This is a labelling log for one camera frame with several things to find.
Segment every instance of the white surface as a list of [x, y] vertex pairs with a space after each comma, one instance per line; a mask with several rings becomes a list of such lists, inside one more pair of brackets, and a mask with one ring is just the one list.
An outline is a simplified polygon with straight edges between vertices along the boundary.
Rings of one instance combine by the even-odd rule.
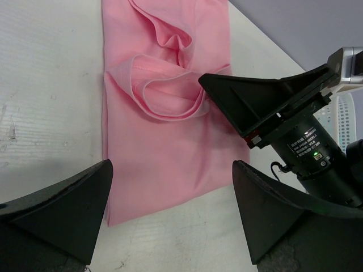
[[[232, 5], [230, 24], [235, 75], [302, 72]], [[100, 0], [0, 2], [0, 203], [101, 159], [102, 45]], [[270, 175], [271, 149], [251, 157]], [[90, 268], [256, 271], [231, 186], [113, 228], [104, 223]]]

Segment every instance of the pink t-shirt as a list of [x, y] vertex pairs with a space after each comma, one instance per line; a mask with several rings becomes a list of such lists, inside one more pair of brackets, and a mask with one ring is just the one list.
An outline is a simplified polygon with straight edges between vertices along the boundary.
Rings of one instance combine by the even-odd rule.
[[227, 0], [103, 0], [109, 226], [232, 182], [248, 147], [198, 84], [230, 74]]

